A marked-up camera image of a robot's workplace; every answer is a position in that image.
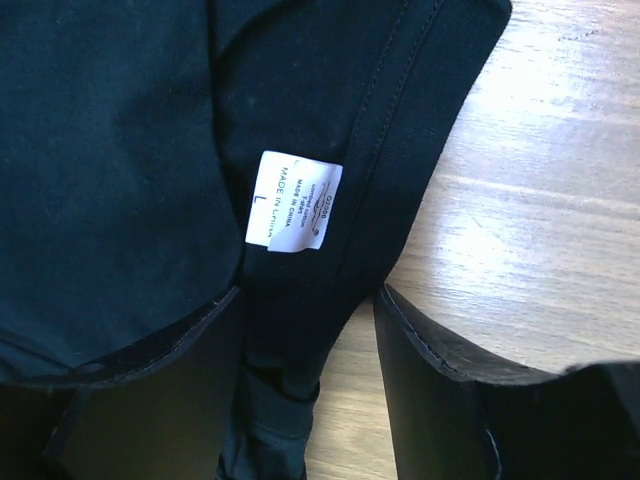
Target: clothing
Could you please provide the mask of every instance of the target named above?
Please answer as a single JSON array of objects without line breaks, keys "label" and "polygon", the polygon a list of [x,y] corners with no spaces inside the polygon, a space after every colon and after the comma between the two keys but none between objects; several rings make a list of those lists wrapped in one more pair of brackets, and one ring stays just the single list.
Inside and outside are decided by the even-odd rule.
[{"label": "clothing", "polygon": [[[400,255],[510,3],[2,8],[0,380],[82,382],[238,284],[221,466],[298,480],[329,350]],[[265,150],[344,167],[319,250],[243,244]]]}]

